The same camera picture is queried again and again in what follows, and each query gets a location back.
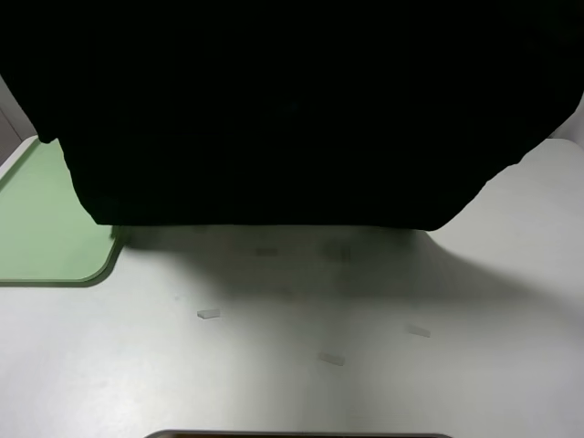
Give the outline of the black short sleeve t-shirt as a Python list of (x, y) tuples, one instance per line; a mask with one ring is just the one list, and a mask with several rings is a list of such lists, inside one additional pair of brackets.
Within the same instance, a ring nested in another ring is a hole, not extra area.
[(97, 224), (434, 231), (576, 110), (580, 1), (4, 1)]

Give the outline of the green plastic tray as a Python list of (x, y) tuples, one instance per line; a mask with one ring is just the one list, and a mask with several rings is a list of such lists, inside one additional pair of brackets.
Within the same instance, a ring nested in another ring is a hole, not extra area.
[(75, 194), (57, 141), (23, 141), (1, 165), (1, 286), (90, 287), (122, 244)]

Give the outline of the clear tape piece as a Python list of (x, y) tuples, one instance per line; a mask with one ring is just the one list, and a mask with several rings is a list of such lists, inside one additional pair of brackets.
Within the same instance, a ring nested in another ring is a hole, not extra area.
[(326, 362), (328, 364), (339, 366), (339, 367), (343, 366), (346, 362), (344, 357), (339, 356), (339, 355), (329, 354), (326, 352), (320, 352), (318, 354), (318, 359), (323, 361), (323, 362)]
[(432, 334), (431, 331), (427, 328), (422, 328), (413, 324), (408, 324), (406, 326), (406, 331), (409, 334), (415, 335), (415, 336), (419, 336), (419, 337), (423, 337), (423, 338), (429, 338)]
[(197, 317), (203, 320), (220, 318), (221, 311), (217, 308), (215, 309), (203, 309), (197, 312)]

